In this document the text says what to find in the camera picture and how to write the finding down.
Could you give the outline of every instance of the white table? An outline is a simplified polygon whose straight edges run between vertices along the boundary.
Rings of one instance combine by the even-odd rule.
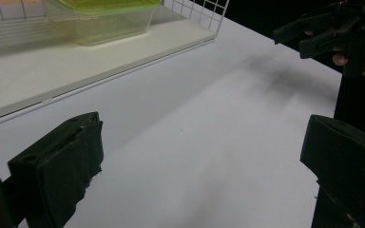
[[[103,172],[67,228],[310,227],[317,178],[299,155],[339,82],[225,19],[214,43],[1,123],[0,177],[58,124],[99,111]]]

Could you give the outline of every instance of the white surface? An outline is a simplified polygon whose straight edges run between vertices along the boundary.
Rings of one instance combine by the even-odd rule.
[[[64,41],[46,20],[3,23],[0,117],[215,36],[164,7],[156,10],[147,33],[94,47]]]
[[[212,44],[1,123],[0,177],[58,124],[99,111],[103,172],[67,228],[310,227],[317,178],[300,149],[309,116],[333,116],[339,81],[224,20]]]

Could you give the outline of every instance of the metal grid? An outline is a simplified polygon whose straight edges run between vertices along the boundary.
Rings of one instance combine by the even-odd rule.
[[[162,5],[218,32],[230,0],[162,0]],[[0,21],[44,17],[41,0],[0,0]]]

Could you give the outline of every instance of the translucent plastic box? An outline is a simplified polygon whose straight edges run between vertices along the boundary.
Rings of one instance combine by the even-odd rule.
[[[146,32],[160,0],[44,0],[50,23],[94,46]]]

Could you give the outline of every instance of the plastic container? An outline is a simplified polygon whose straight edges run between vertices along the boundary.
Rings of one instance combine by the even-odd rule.
[[[50,23],[94,46],[146,32],[160,0],[43,0]]]

